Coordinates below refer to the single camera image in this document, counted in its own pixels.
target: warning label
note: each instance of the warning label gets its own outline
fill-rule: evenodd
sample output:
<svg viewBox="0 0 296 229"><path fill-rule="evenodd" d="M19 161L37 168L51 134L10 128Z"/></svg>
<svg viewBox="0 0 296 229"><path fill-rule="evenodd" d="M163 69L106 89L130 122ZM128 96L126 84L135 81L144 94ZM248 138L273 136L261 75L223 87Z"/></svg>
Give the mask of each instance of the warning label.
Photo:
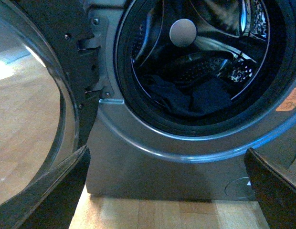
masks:
<svg viewBox="0 0 296 229"><path fill-rule="evenodd" d="M296 88L290 93L290 95L282 102L276 111L292 111L296 107Z"/></svg>

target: wooden floor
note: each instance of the wooden floor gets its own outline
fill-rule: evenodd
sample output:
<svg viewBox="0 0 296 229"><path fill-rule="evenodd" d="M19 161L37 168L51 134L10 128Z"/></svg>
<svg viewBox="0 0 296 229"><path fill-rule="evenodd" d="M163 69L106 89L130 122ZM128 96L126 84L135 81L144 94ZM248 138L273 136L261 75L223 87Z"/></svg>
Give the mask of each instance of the wooden floor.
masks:
<svg viewBox="0 0 296 229"><path fill-rule="evenodd" d="M41 167L60 115L60 93L46 68L31 55L9 66L14 75L0 80L0 204Z"/></svg>
<svg viewBox="0 0 296 229"><path fill-rule="evenodd" d="M69 229L268 229L257 202L98 198L84 189Z"/></svg>

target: door glass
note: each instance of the door glass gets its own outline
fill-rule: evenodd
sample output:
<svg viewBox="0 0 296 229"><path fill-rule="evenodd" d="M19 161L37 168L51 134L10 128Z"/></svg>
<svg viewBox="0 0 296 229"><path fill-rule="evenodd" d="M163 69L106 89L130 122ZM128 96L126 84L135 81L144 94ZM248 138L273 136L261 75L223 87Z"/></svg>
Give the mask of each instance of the door glass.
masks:
<svg viewBox="0 0 296 229"><path fill-rule="evenodd" d="M0 22L0 204L36 175L59 118L57 84L32 49Z"/></svg>

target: screw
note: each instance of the screw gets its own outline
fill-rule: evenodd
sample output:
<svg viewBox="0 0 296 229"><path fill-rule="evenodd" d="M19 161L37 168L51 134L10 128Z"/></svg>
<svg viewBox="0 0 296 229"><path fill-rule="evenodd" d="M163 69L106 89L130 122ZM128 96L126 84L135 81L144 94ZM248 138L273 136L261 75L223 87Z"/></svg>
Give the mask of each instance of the screw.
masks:
<svg viewBox="0 0 296 229"><path fill-rule="evenodd" d="M93 19L93 24L94 25L98 25L99 24L99 19L98 18L94 18Z"/></svg>
<svg viewBox="0 0 296 229"><path fill-rule="evenodd" d="M66 39L67 41L69 41L71 38L71 36L69 34L64 35L64 39Z"/></svg>

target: laundry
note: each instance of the laundry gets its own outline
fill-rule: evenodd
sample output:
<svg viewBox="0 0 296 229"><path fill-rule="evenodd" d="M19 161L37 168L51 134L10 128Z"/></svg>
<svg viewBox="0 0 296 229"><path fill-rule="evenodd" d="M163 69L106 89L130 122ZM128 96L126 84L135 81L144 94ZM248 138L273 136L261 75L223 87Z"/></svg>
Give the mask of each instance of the laundry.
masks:
<svg viewBox="0 0 296 229"><path fill-rule="evenodd" d="M192 89L190 95L182 93L176 84L164 81L158 75L146 75L145 89L151 98L169 113L184 117L202 117L230 105L230 95L222 88L218 78L211 78Z"/></svg>

